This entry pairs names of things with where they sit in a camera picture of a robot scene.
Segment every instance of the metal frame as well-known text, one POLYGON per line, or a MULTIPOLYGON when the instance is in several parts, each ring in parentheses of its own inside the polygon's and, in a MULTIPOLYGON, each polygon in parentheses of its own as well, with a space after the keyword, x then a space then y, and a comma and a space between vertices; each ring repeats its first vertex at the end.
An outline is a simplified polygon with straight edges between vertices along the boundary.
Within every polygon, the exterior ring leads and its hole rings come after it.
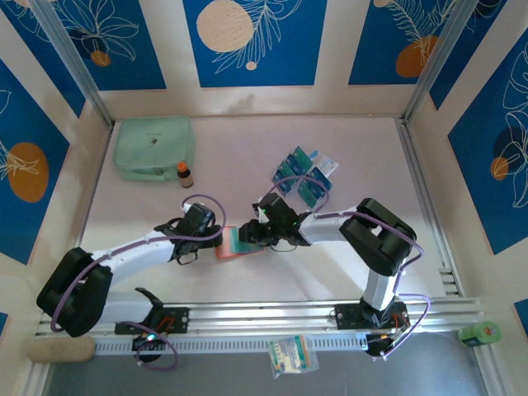
MULTIPOLYGON (((410 98, 405 111, 398 119, 395 116, 400 141, 405 153, 408 167, 412 174, 412 180, 420 200, 422 213, 431 226, 436 244, 441 255, 443 268, 439 269, 442 281, 448 297, 432 300, 431 312, 424 320, 421 332, 445 332, 461 328, 467 324, 481 321, 484 316, 483 306, 479 299, 465 298, 464 289, 459 281, 455 261, 449 248, 446 235, 441 227, 435 211, 431 194, 427 188, 426 178, 422 171, 416 145, 413 142, 413 131, 410 122, 417 108, 429 93, 438 73, 441 71, 450 52, 452 51, 460 33, 464 29, 479 0, 458 1, 458 5, 442 31, 438 45, 434 49, 429 62, 427 62, 421 77, 418 79, 414 93, 410 98)), ((92 103, 99 116, 109 127, 113 126, 111 114, 106 109, 104 101, 99 96, 97 85, 93 81, 86 65, 75 50, 73 43, 68 39, 65 29, 54 13, 53 8, 46 0, 29 0, 35 17, 42 25, 44 32, 50 38, 60 58, 72 74, 75 82, 85 97, 92 103)), ((84 225, 78 236, 80 243, 87 217, 92 205, 93 196, 97 188, 98 178, 104 162, 109 141, 106 142, 105 155, 101 158, 101 164, 97 178, 94 181, 92 197, 87 208, 84 225)), ((167 306, 186 306, 191 309, 189 315, 188 333, 185 335, 171 335, 174 342, 180 342, 180 346, 189 346, 189 351, 208 351, 208 353, 233 352, 237 347, 220 349, 211 348, 211 342, 218 340, 231 340, 234 337, 245 337, 244 339, 269 339, 276 336, 289 334, 313 334, 316 338, 324 340, 336 340, 335 337, 361 339, 365 334, 379 332, 372 329, 360 331, 338 331, 335 321, 332 319, 332 310, 335 304, 350 304, 357 301, 310 301, 310 302, 287 302, 287 303, 225 303, 225 304, 167 304, 167 306)), ((415 323, 423 312, 425 304, 422 301, 406 301, 408 315, 411 323, 415 323)), ((130 350, 123 350, 118 345, 130 344, 133 336, 116 336, 113 326, 97 326, 88 335, 94 337, 100 347, 97 354, 119 355, 130 354, 130 350)), ((36 337, 62 337, 50 331, 50 318, 44 315, 40 321, 36 337)), ((335 346, 347 349, 337 342, 335 346)), ((497 362, 493 356, 493 347, 484 346, 475 351, 478 363, 488 389, 493 395, 502 396, 510 394, 507 385, 502 380, 497 362)), ((27 370, 28 381, 21 394, 39 394, 44 386, 49 365, 29 365, 27 370)))
POLYGON ((479 0, 455 0, 457 2, 455 10, 445 23, 445 27, 438 38, 438 44, 432 51, 429 60, 418 78, 414 92, 402 114, 403 123, 407 124, 413 117, 417 108, 423 103, 427 94, 436 81, 438 74, 446 64, 447 59, 456 41, 459 39, 465 28, 468 19, 473 14, 479 4, 479 0))
POLYGON ((75 45, 70 40, 55 10, 47 0, 28 0, 28 3, 36 20, 42 26, 42 30, 48 36, 49 42, 57 51, 82 94, 92 104, 101 120, 111 128, 113 126, 111 114, 99 95, 92 75, 84 64, 81 55, 75 49, 75 45))

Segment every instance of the small packet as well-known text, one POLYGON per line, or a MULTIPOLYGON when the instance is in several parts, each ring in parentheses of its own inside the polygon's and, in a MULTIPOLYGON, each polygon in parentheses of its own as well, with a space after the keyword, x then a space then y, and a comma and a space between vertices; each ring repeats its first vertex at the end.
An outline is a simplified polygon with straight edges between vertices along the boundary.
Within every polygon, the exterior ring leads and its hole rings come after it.
POLYGON ((305 336, 272 341, 268 345, 273 377, 303 374, 319 369, 313 341, 305 336))
POLYGON ((294 150, 294 152, 291 155, 293 155, 294 158, 297 160, 300 167, 303 169, 304 173, 309 171, 312 165, 314 165, 310 157, 306 155, 306 153, 303 151, 303 149, 300 146, 297 146, 297 148, 294 150))
POLYGON ((339 163, 337 161, 334 161, 329 156, 324 155, 318 150, 313 151, 309 155, 309 158, 313 162, 313 165, 318 167, 325 177, 330 177, 333 171, 339 167, 339 163))
POLYGON ((275 176, 272 178, 272 181, 276 183, 280 183, 277 187, 282 194, 282 196, 286 196, 291 191, 291 187, 293 186, 294 182, 291 180, 288 181, 281 181, 284 179, 284 175, 281 173, 281 171, 275 172, 275 176))
POLYGON ((285 177, 289 176, 296 176, 294 171, 291 170, 290 165, 288 165, 285 161, 283 161, 279 166, 279 171, 282 173, 285 177))
POLYGON ((313 209, 314 206, 316 206, 318 199, 314 196, 314 194, 312 194, 305 180, 303 180, 299 184, 299 188, 297 189, 297 192, 299 193, 300 197, 303 199, 304 203, 308 205, 310 208, 313 209))
POLYGON ((293 155, 289 154, 288 157, 286 157, 285 162, 288 164, 291 170, 294 171, 295 175, 304 175, 303 168, 300 166, 300 164, 297 162, 293 155))
POLYGON ((312 169, 308 176, 322 183, 326 187, 327 191, 330 191, 332 189, 332 183, 327 179, 326 176, 323 175, 323 173, 319 170, 318 167, 312 169))

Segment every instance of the ventilated plate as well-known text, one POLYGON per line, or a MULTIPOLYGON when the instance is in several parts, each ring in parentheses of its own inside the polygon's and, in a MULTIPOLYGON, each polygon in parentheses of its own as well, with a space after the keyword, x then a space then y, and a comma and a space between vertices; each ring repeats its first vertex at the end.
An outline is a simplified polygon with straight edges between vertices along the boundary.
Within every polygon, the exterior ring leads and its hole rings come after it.
MULTIPOLYGON (((183 337, 172 339, 173 346, 181 354, 199 353, 250 353, 266 352, 269 341, 285 338, 280 337, 183 337)), ((364 351, 367 349, 365 334, 323 334, 311 336, 315 351, 364 351)), ((145 355, 160 355, 172 353, 171 350, 142 351, 145 355)), ((97 339, 96 355, 116 356, 132 355, 132 340, 130 338, 97 339)))

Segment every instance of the brown glass bottle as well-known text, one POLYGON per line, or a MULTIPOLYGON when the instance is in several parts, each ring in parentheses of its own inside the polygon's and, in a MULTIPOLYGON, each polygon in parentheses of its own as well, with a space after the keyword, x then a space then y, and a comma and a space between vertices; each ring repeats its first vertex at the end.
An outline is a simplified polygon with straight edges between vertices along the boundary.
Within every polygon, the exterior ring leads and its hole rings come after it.
POLYGON ((180 183, 182 187, 189 188, 194 184, 191 171, 185 162, 178 163, 178 177, 180 177, 180 183))

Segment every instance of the orange cap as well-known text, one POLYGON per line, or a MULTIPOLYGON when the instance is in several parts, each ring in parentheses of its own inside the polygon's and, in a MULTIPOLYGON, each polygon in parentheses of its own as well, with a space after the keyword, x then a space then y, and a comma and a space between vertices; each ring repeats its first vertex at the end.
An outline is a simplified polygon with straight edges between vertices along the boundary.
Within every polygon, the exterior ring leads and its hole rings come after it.
POLYGON ((186 170, 187 170, 187 164, 185 161, 181 161, 180 163, 178 163, 178 171, 184 172, 186 170))

